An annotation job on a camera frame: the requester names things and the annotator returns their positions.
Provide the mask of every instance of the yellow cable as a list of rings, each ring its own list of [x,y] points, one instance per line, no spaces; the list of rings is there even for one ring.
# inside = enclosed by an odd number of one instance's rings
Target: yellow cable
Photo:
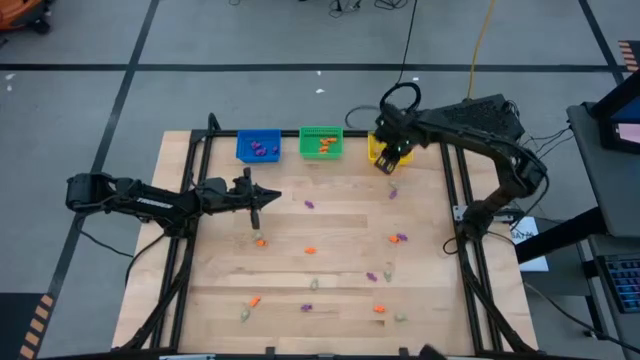
[[[474,80],[474,70],[476,68],[476,58],[478,57],[478,49],[480,48],[480,44],[482,43],[482,38],[484,37],[484,33],[487,31],[487,26],[489,25],[489,20],[491,19],[491,13],[493,12],[493,6],[496,4],[496,0],[491,0],[491,4],[489,4],[489,11],[487,11],[487,16],[484,18],[484,24],[482,24],[482,30],[480,31],[480,36],[478,36],[478,42],[476,42],[476,48],[473,50],[473,60],[471,60],[471,71],[469,72],[469,89],[467,90],[467,99],[471,99],[471,95],[473,93],[473,80]]]

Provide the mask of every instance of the striped tape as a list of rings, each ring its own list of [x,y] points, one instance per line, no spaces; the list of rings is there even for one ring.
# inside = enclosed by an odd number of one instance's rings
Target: striped tape
[[[53,310],[53,297],[49,294],[42,295],[40,303],[36,306],[36,309],[29,324],[29,330],[24,335],[24,341],[20,348],[20,355],[18,359],[35,359],[38,355],[38,350],[42,345],[42,338],[44,337],[44,331],[47,328],[49,319],[51,318],[51,311]]]
[[[636,60],[629,41],[618,41],[618,45],[620,46],[620,51],[622,51],[622,58],[627,66],[627,70],[632,72],[638,71],[638,61]]]

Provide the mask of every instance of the orange chair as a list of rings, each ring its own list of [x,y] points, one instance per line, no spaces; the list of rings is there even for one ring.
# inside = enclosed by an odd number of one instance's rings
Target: orange chair
[[[49,24],[43,16],[52,0],[0,0],[0,31],[28,27],[46,34]]]

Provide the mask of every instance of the wooden tabletop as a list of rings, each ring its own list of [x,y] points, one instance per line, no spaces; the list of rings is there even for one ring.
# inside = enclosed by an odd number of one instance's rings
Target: wooden tabletop
[[[189,132],[165,133],[153,186],[179,191],[188,139]],[[241,176],[247,165],[235,158],[235,148],[235,138],[214,139],[208,177],[232,184]],[[397,355],[399,347],[417,354],[428,343],[449,355],[473,354],[458,261],[442,251],[453,226],[439,146],[416,148],[414,162],[392,176],[369,163],[366,148],[366,138],[345,138],[342,158],[311,161],[298,153],[298,138],[283,138],[279,163],[251,165],[254,182],[282,191],[260,215],[267,247],[254,244],[246,211],[201,218],[181,352],[263,354],[275,346],[278,354]],[[452,163],[457,174],[455,157]],[[498,187],[491,160],[467,152],[467,164],[476,198]],[[400,185],[394,200],[391,179]],[[461,198],[459,179],[456,184]],[[491,230],[509,236],[505,225]],[[155,224],[142,225],[136,251],[160,233]],[[409,240],[391,243],[388,237],[396,233]],[[155,306],[168,244],[159,243],[133,268],[114,346],[126,342]],[[496,305],[535,347],[513,246],[491,235],[484,246]],[[317,253],[306,254],[305,247]],[[385,270],[392,272],[391,282]],[[378,281],[367,279],[367,272]],[[320,285],[315,291],[309,288],[314,278]],[[243,323],[240,315],[255,296],[262,300]],[[306,303],[312,311],[300,310]],[[387,312],[374,312],[376,305]],[[408,320],[396,322],[397,313]],[[163,344],[173,308],[167,314]]]

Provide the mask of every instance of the plastic basket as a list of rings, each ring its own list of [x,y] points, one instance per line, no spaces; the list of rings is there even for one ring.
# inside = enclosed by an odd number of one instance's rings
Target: plastic basket
[[[280,129],[240,130],[238,131],[236,144],[236,157],[245,163],[264,163],[280,161],[282,152],[282,134]],[[251,143],[257,141],[267,149],[264,156],[256,155],[251,148]],[[273,147],[278,147],[278,152],[273,153]]]
[[[378,142],[375,136],[373,136],[372,133],[369,133],[369,136],[367,136],[367,153],[369,155],[369,161],[372,164],[376,162],[376,160],[378,159],[378,156],[380,155],[382,150],[384,150],[385,147],[387,147],[387,144]],[[412,161],[413,161],[413,151],[411,151],[409,155],[403,156],[398,162],[398,165],[411,164]]]
[[[326,153],[320,152],[324,138],[336,138]],[[344,139],[342,128],[337,126],[305,126],[300,128],[300,154],[306,159],[337,159],[342,156]]]

